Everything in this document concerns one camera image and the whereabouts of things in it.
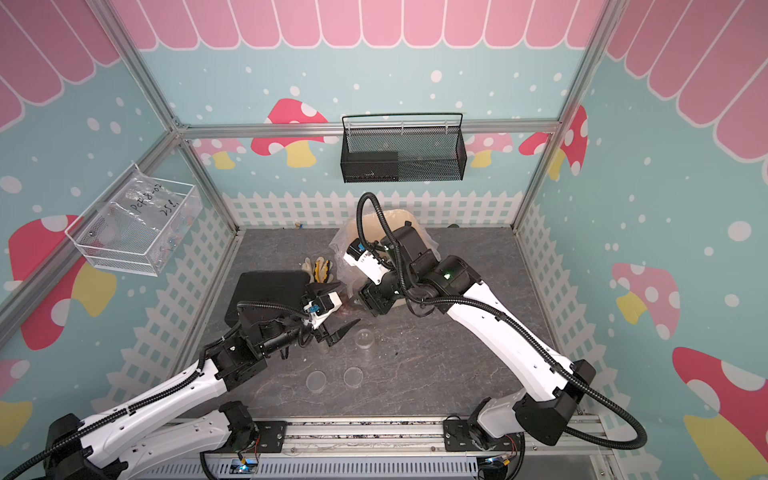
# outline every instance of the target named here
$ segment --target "black cable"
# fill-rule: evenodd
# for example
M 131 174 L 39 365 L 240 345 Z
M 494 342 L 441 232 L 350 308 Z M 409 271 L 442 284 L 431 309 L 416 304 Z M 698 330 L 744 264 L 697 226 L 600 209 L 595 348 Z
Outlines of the black cable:
M 520 450 L 518 451 L 518 461 L 515 463 L 515 468 L 509 472 L 509 475 L 507 475 L 507 478 L 505 480 L 513 480 L 516 476 L 518 476 L 518 473 L 520 473 L 520 468 L 523 466 L 523 459 L 525 458 L 525 434 L 521 433 L 518 435 L 518 438 L 520 438 Z
M 50 457 L 54 453 L 67 447 L 72 442 L 83 438 L 89 433 L 92 433 L 109 423 L 114 422 L 120 417 L 128 415 L 128 413 L 133 414 L 140 408 L 143 408 L 147 405 L 155 403 L 158 400 L 162 400 L 167 396 L 173 395 L 174 393 L 185 389 L 198 376 L 200 376 L 200 372 L 202 372 L 203 366 L 205 365 L 205 360 L 206 360 L 205 352 L 208 349 L 211 349 L 217 345 L 220 345 L 224 340 L 231 337 L 237 331 L 238 328 L 240 328 L 240 324 L 233 326 L 228 332 L 224 333 L 224 335 L 221 338 L 214 340 L 211 343 L 208 343 L 202 349 L 200 349 L 200 356 L 198 357 L 198 360 L 197 360 L 197 368 L 193 370 L 192 373 L 186 379 L 182 380 L 175 386 L 172 386 L 163 390 L 162 392 L 156 393 L 155 395 L 147 397 L 146 399 L 142 399 L 136 403 L 132 403 L 125 409 L 121 409 L 121 410 L 118 410 L 117 412 L 113 412 L 110 415 L 105 416 L 103 419 L 93 422 L 90 425 L 84 427 L 83 429 L 79 429 L 78 431 L 72 433 L 68 437 L 59 440 L 55 444 L 51 445 L 49 449 L 43 450 L 42 452 L 38 453 L 34 457 L 30 458 L 26 462 L 22 463 L 18 467 L 11 470 L 5 477 L 3 477 L 3 480 L 14 480 L 14 478 L 17 478 L 22 473 L 26 472 L 30 468 L 37 465 L 39 462 L 42 462 L 43 460 Z
M 469 305 L 473 306 L 475 308 L 478 308 L 480 310 L 484 310 L 485 312 L 490 313 L 493 315 L 497 320 L 501 320 L 504 323 L 507 323 L 512 329 L 523 339 L 528 342 L 531 347 L 533 347 L 534 350 L 536 350 L 536 353 L 538 353 L 542 359 L 560 376 L 565 378 L 569 383 L 574 385 L 579 391 L 583 392 L 585 395 L 592 397 L 593 399 L 597 400 L 600 404 L 603 406 L 606 406 L 608 409 L 610 409 L 613 413 L 618 415 L 621 419 L 623 419 L 626 423 L 628 423 L 634 431 L 637 433 L 637 437 L 634 440 L 629 441 L 615 441 L 615 440 L 608 440 L 608 439 L 602 439 L 600 437 L 596 437 L 594 435 L 589 435 L 584 432 L 580 432 L 576 429 L 573 429 L 571 427 L 565 427 L 564 432 L 568 433 L 569 435 L 573 435 L 574 437 L 577 437 L 579 439 L 585 440 L 586 442 L 594 443 L 595 445 L 600 445 L 609 449 L 617 449 L 617 450 L 635 450 L 643 445 L 646 444 L 648 440 L 648 435 L 645 431 L 645 428 L 638 422 L 629 412 L 622 409 L 619 405 L 612 402 L 609 398 L 601 394 L 595 389 L 592 389 L 589 385 L 582 382 L 578 377 L 567 371 L 563 365 L 561 365 L 557 360 L 555 360 L 552 355 L 549 354 L 549 352 L 538 342 L 536 341 L 536 338 L 533 337 L 523 326 L 514 321 L 512 318 L 510 318 L 506 313 L 502 312 L 501 310 L 497 310 L 496 308 L 480 302 L 478 300 L 466 298 L 464 296 L 444 296 L 444 297 L 438 297 L 438 298 L 432 298 L 432 299 L 424 299 L 419 300 L 415 298 L 406 288 L 406 277 L 404 274 L 404 267 L 402 264 L 402 253 L 400 252 L 400 245 L 397 242 L 397 239 L 392 234 L 392 230 L 389 229 L 389 225 L 387 224 L 386 218 L 384 217 L 384 212 L 382 211 L 381 205 L 379 205 L 379 199 L 376 198 L 376 195 L 368 192 L 363 194 L 360 197 L 360 200 L 357 204 L 357 223 L 359 231 L 358 233 L 362 233 L 362 222 L 361 222 L 361 216 L 362 216 L 362 205 L 368 201 L 371 200 L 371 203 L 373 204 L 373 209 L 376 212 L 376 216 L 379 218 L 379 223 L 382 226 L 382 229 L 384 229 L 384 233 L 386 234 L 387 238 L 389 239 L 390 243 L 392 244 L 392 250 L 395 252 L 395 266 L 396 271 L 398 274 L 398 280 L 400 285 L 400 290 L 402 291 L 402 294 L 407 298 L 411 299 L 414 302 L 421 303 L 424 305 Z
M 208 468 L 208 462 L 205 461 L 205 454 L 208 452 L 200 452 L 200 467 L 203 468 L 203 473 L 208 480 L 219 480 L 214 477 L 214 473 Z
M 241 302 L 237 302 L 237 312 L 242 313 L 244 310 L 253 310 L 257 308 L 271 308 L 275 310 L 282 310 L 286 313 L 292 313 L 293 315 L 298 315 L 301 318 L 309 319 L 311 318 L 310 315 L 307 312 L 303 312 L 302 310 L 299 310 L 297 308 L 293 308 L 292 306 L 287 305 L 280 305 L 279 303 L 274 302 L 262 302 L 262 301 L 248 301 L 243 300 Z

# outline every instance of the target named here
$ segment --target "robotic arm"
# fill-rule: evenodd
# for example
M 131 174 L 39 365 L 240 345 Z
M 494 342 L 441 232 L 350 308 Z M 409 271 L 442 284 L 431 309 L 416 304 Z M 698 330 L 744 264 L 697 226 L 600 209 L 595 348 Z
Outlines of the robotic arm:
M 386 233 L 379 243 L 365 240 L 362 206 L 371 200 Z M 358 239 L 344 260 L 369 278 L 359 298 L 374 316 L 386 314 L 406 299 L 427 313 L 447 313 L 488 346 L 520 379 L 523 389 L 500 399 L 483 400 L 467 421 L 478 449 L 492 450 L 508 434 L 527 432 L 554 445 L 565 432 L 612 449 L 638 449 L 647 441 L 643 426 L 610 399 L 589 387 L 594 368 L 555 352 L 526 328 L 464 260 L 450 256 L 438 262 L 410 223 L 391 231 L 373 194 L 363 194 L 357 207 Z M 260 431 L 239 402 L 184 424 L 159 429 L 195 405 L 238 387 L 266 368 L 274 352 L 288 357 L 289 345 L 312 337 L 329 346 L 355 323 L 328 333 L 325 319 L 341 306 L 333 290 L 338 283 L 311 283 L 304 307 L 270 302 L 239 302 L 239 323 L 206 345 L 196 365 L 110 411 L 84 420 L 69 414 L 51 424 L 46 450 L 4 477 L 13 480 L 38 462 L 46 478 L 56 480 L 128 480 L 192 452 L 238 452 L 255 445 Z M 608 407 L 631 425 L 637 438 L 611 441 L 568 427 L 584 395 Z

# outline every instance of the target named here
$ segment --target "light blue wall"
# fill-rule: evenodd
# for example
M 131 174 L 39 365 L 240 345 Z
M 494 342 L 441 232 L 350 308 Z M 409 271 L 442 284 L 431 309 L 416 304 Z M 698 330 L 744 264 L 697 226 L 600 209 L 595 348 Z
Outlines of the light blue wall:
M 621 453 L 628 480 L 655 475 L 663 480 L 715 480 L 713 465 L 742 472 L 739 465 L 752 465 L 753 457 L 748 459 L 741 447 L 735 453 L 728 450 L 728 445 L 742 445 L 738 435 L 723 435 L 714 427 L 704 439 L 699 435 L 697 441 L 717 439 L 720 445 L 717 454 L 705 458 L 687 431 L 684 416 L 711 419 L 717 412 L 686 386 L 672 355 L 686 347 L 754 374 L 740 375 L 757 384 L 768 377 L 768 186 L 760 164 L 737 163 L 715 145 L 710 127 L 692 127 L 677 113 L 674 101 L 654 97 L 646 80 L 632 78 L 622 63 L 603 60 L 590 89 L 583 102 L 590 139 L 584 166 L 577 177 L 564 167 L 558 182 L 546 179 L 521 232 L 529 261 L 538 262 L 535 281 L 541 291 L 548 288 L 548 279 L 535 254 L 539 242 L 554 248 L 551 264 L 562 255 L 568 287 L 563 291 L 568 294 L 560 300 L 549 293 L 546 309 L 572 357 L 586 356 L 600 363 L 601 370 L 617 370 L 601 374 L 598 387 L 622 402 L 628 396 L 630 412 L 648 430 L 644 451 Z M 544 228 L 539 229 L 535 221 L 542 217 Z M 740 238 L 729 235 L 729 228 L 739 221 L 751 226 L 751 235 L 736 241 Z M 671 338 L 660 337 L 649 312 L 636 325 L 624 319 L 617 298 L 627 289 L 612 275 L 617 263 L 666 270 L 674 278 L 680 321 Z M 629 283 L 634 278 L 630 275 Z M 564 307 L 568 295 L 579 305 L 574 313 Z M 729 295 L 738 301 L 726 300 Z M 665 296 L 658 300 L 666 301 Z M 585 308 L 587 328 L 564 325 L 580 308 Z M 591 328 L 594 334 L 589 335 Z M 604 356 L 594 346 L 605 346 Z M 700 374 L 714 378 L 718 370 Z M 768 406 L 757 408 L 756 400 L 749 399 L 752 392 L 739 392 L 720 401 L 728 402 L 731 411 L 743 408 L 748 423 L 768 426 Z M 611 429 L 626 429 L 614 421 L 606 422 L 609 436 L 615 435 Z M 764 449 L 765 430 L 760 431 L 762 437 L 751 444 Z M 768 463 L 753 474 L 768 475 Z M 765 478 L 733 475 L 721 478 Z

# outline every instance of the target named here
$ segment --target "yellow mushroom stem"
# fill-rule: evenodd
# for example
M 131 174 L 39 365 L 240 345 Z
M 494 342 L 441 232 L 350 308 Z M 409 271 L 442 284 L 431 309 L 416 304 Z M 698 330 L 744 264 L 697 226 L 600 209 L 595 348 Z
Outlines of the yellow mushroom stem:
M 310 150 L 310 143 L 306 140 L 295 141 L 286 146 L 288 152 L 288 166 L 294 168 L 312 167 L 317 159 Z
M 472 163 L 469 165 L 472 168 L 485 168 L 491 164 L 491 151 L 483 150 L 475 154 L 475 158 L 472 159 Z
M 554 181 L 560 180 L 560 167 L 563 166 L 563 160 L 565 160 L 565 152 L 562 149 L 558 149 L 548 171 L 549 177 Z

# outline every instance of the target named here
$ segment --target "mounting plate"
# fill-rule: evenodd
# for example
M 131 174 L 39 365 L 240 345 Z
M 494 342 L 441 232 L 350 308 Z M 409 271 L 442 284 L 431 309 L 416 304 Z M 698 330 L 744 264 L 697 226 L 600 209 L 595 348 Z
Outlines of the mounting plate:
M 469 427 L 467 421 L 462 419 L 443 420 L 442 422 L 443 442 L 446 452 L 477 452 L 480 448 L 472 442 L 469 437 Z M 515 448 L 520 450 L 520 441 L 517 435 L 510 435 L 515 441 Z M 510 452 L 512 450 L 511 442 L 504 437 L 493 449 L 493 452 Z

